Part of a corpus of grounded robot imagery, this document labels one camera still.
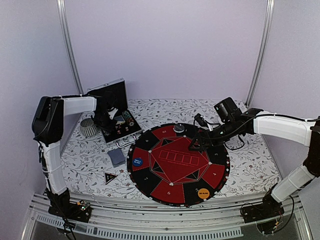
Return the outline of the clear dealer button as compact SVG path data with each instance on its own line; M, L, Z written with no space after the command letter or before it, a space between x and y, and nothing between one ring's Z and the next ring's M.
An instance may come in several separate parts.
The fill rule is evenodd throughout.
M183 133L185 131L185 126L182 123L177 123L173 126L173 130L176 133Z

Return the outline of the orange big blind button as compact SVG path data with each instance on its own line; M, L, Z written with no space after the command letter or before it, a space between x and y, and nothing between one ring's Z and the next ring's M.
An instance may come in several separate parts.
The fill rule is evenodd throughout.
M200 199L208 199L210 196L210 191L206 188L201 188L197 191L197 195Z

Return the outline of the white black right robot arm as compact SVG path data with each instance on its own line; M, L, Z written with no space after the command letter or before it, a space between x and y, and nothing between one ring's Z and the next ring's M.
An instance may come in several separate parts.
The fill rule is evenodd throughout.
M300 118L260 108L242 111L230 97L213 109L218 123L209 122L199 113L194 117L194 122L205 128L193 139L200 150L221 146L236 135L261 135L282 168L282 180L265 195L258 208L262 218L269 218L278 210L278 203L320 176L319 118Z

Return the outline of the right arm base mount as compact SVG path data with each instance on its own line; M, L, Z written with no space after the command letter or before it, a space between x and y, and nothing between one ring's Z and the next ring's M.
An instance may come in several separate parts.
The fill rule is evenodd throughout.
M256 222L260 220L266 220L272 217L280 216L285 213L282 204L271 199L264 198L260 204L245 204L240 208L240 214L242 215L245 223ZM257 224L257 229L264 235L270 235L275 232L279 221L276 219L265 221Z

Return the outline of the blue small blind button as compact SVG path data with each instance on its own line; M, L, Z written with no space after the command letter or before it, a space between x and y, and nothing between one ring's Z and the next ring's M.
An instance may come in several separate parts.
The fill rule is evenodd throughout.
M140 167L140 166L142 166L142 165L143 165L143 159L140 158L140 157L134 158L134 159L132 160L132 165L133 165L134 167Z

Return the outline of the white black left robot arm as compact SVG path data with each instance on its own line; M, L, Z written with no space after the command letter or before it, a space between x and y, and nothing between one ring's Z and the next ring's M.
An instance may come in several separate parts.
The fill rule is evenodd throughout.
M94 112L93 123L111 132L117 123L114 115L116 97L105 91L102 95L43 96L36 109L32 131L40 149L42 171L50 193L61 196L68 190L64 181L60 157L60 140L66 116Z

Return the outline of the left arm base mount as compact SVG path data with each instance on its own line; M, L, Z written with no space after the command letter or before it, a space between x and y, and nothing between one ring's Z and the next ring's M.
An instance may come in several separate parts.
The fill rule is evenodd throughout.
M52 193L48 188L45 191L50 200L49 214L79 222L89 222L92 208L88 206L83 209L82 203L87 203L83 200L80 201L80 204L71 203L68 188L62 194Z

